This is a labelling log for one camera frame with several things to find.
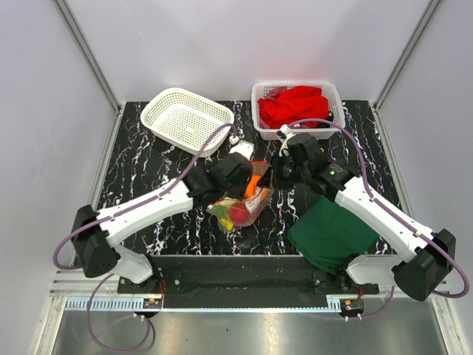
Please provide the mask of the orange fake fruit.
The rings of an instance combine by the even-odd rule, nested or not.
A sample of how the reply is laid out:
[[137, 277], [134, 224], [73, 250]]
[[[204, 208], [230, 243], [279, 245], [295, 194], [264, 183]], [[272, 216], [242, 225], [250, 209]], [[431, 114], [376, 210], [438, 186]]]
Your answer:
[[252, 175], [251, 180], [245, 190], [245, 199], [253, 199], [259, 197], [261, 200], [264, 200], [268, 196], [268, 189], [257, 186], [260, 179], [260, 175]]

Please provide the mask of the clear zip top bag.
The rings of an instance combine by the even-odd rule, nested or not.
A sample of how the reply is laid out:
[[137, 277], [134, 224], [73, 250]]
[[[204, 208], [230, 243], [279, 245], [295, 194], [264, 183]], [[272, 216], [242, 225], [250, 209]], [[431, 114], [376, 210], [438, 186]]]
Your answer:
[[235, 232], [252, 225], [272, 198], [272, 189], [257, 186], [268, 169], [268, 163], [253, 161], [252, 166], [253, 175], [242, 200], [225, 197], [206, 209], [217, 219], [219, 228], [225, 233]]

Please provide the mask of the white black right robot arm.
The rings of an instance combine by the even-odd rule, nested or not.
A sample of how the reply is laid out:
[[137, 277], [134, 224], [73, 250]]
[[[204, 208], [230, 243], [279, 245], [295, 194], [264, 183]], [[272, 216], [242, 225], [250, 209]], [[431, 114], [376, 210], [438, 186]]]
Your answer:
[[455, 236], [410, 219], [354, 169], [327, 158], [312, 135], [286, 132], [278, 136], [282, 147], [266, 174], [270, 187], [309, 186], [361, 219], [395, 250], [394, 255], [350, 255], [335, 276], [338, 289], [349, 294], [363, 284], [396, 285], [417, 301], [432, 294], [453, 269]]

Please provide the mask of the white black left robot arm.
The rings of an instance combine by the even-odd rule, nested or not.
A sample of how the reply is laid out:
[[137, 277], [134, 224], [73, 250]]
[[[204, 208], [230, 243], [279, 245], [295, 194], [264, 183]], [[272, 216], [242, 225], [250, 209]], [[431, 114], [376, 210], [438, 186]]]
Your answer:
[[253, 167], [248, 153], [232, 152], [216, 165], [193, 166], [185, 175], [127, 203], [93, 211], [78, 210], [72, 244], [84, 276], [115, 274], [132, 281], [142, 292], [153, 292], [160, 282], [155, 266], [122, 242], [145, 227], [225, 196], [242, 197]]

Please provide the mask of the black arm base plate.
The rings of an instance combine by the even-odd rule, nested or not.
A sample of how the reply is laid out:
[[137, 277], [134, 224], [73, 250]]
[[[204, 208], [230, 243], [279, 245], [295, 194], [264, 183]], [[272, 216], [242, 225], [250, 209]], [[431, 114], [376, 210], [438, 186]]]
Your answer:
[[324, 308], [327, 297], [376, 295], [376, 285], [356, 285], [332, 275], [301, 256], [158, 256], [157, 280], [136, 285], [122, 277], [120, 294], [156, 294], [164, 282], [167, 310], [248, 310]]

